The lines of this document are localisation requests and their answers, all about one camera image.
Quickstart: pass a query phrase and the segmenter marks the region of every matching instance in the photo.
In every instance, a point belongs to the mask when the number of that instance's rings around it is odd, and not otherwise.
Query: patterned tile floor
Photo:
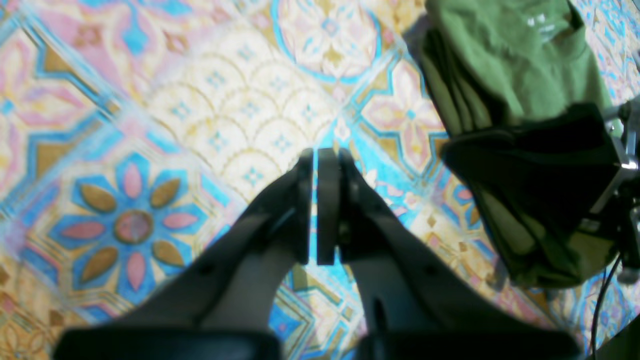
[[[576,0],[612,98],[640,93],[632,0]],[[0,0],[0,358],[139,304],[306,147],[347,147],[395,214],[496,306],[588,351],[600,277],[550,298],[495,290],[470,194],[400,33],[424,0]],[[393,121],[394,113],[413,114]],[[609,290],[603,342],[638,312]],[[349,268],[297,266],[271,328],[289,359],[350,358]]]

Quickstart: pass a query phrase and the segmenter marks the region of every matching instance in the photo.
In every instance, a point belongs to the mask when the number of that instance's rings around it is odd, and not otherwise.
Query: black cable
[[[602,270],[602,283],[600,284],[600,290],[602,290],[602,288],[604,287],[604,283],[605,283],[606,281],[607,281],[607,268],[604,268],[604,269]],[[591,351],[593,351],[593,344],[592,344],[591,342],[589,342],[589,350],[587,350],[587,355],[588,355]]]
[[[593,353],[593,360],[596,360],[596,335],[598,334],[598,319],[600,318],[600,308],[602,307],[602,303],[604,302],[604,295],[607,293],[607,288],[611,283],[611,279],[613,279],[613,275],[616,273],[616,269],[620,264],[620,255],[616,259],[616,262],[613,263],[613,267],[611,268],[611,272],[609,272],[609,276],[607,276],[607,280],[604,281],[602,286],[600,287],[600,293],[598,294],[598,300],[596,300],[596,308],[593,311],[593,320],[591,321],[591,351]]]

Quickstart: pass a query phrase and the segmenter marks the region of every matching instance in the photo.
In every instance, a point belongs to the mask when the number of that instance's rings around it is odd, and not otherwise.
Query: folded green clothing
[[[611,105],[569,1],[429,0],[427,10],[432,28],[419,61],[450,136],[552,119],[575,103]],[[610,240],[550,238],[544,224],[498,200],[499,189],[463,180],[516,283],[578,285],[610,260]]]

